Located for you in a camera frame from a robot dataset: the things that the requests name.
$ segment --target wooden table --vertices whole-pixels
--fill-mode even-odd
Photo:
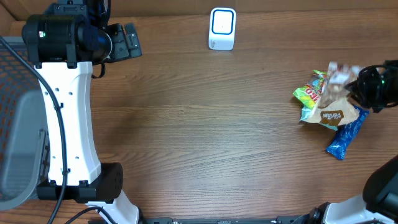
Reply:
[[[398,10],[238,14],[235,48],[207,47],[208,16],[133,17],[144,55],[107,65],[91,110],[102,162],[121,162],[123,189],[147,217],[267,218],[361,194],[397,154],[397,109],[371,114],[346,159],[335,132],[299,123],[292,92],[329,61],[396,59]],[[20,35],[23,22],[13,23]],[[55,203],[27,202],[0,222],[44,223]],[[84,209],[64,202],[57,223]],[[95,212],[77,223],[98,218]]]

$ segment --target gray plastic tray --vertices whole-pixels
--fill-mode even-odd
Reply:
[[[20,37],[6,37],[24,58]],[[37,79],[0,45],[0,210],[37,198],[49,168],[45,106]]]

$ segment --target table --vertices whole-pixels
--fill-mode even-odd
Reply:
[[[292,92],[329,61],[396,59],[397,19],[397,9],[238,14],[234,50],[217,52],[208,16],[113,18],[136,24],[144,55],[92,81],[99,158],[122,163],[123,189],[147,217],[296,215],[361,194],[397,154],[397,109],[371,114],[338,161],[325,152],[335,132],[299,123]],[[30,201],[0,222],[44,223],[54,205]],[[57,223],[82,209],[64,202]]]

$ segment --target wall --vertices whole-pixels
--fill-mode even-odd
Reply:
[[[0,35],[7,35],[11,28],[11,23],[14,21],[15,19],[0,4]]]
[[[41,14],[56,0],[0,0],[18,20]],[[217,6],[237,12],[380,9],[398,7],[396,0],[113,0],[113,17],[209,14]]]

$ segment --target brown label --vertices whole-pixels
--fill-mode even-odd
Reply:
[[[322,111],[321,112],[321,124],[329,124],[337,126],[341,119],[344,118],[343,112],[339,111]]]

